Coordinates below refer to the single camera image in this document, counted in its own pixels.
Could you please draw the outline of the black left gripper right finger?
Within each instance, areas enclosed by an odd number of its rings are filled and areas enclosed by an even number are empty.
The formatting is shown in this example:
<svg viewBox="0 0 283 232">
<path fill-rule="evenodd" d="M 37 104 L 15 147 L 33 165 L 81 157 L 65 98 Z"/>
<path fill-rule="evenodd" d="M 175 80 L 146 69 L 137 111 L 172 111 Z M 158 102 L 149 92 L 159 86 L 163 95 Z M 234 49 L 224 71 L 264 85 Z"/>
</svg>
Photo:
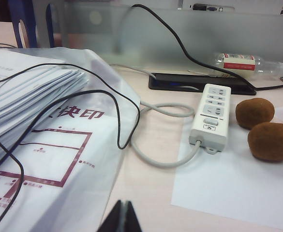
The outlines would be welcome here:
<svg viewBox="0 0 283 232">
<path fill-rule="evenodd" d="M 131 201 L 125 203 L 125 231 L 126 232 L 142 232 L 137 215 L 134 211 L 134 207 Z"/>
</svg>

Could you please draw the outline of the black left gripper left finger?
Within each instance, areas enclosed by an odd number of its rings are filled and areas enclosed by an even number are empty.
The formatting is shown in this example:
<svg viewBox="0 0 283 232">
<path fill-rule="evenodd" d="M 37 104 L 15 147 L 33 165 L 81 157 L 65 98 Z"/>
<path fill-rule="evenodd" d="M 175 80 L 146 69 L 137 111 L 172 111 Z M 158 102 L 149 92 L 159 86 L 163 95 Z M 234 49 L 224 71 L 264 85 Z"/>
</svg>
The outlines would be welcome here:
<svg viewBox="0 0 283 232">
<path fill-rule="evenodd" d="M 118 200 L 102 223 L 103 232 L 122 232 L 122 202 Z"/>
</svg>

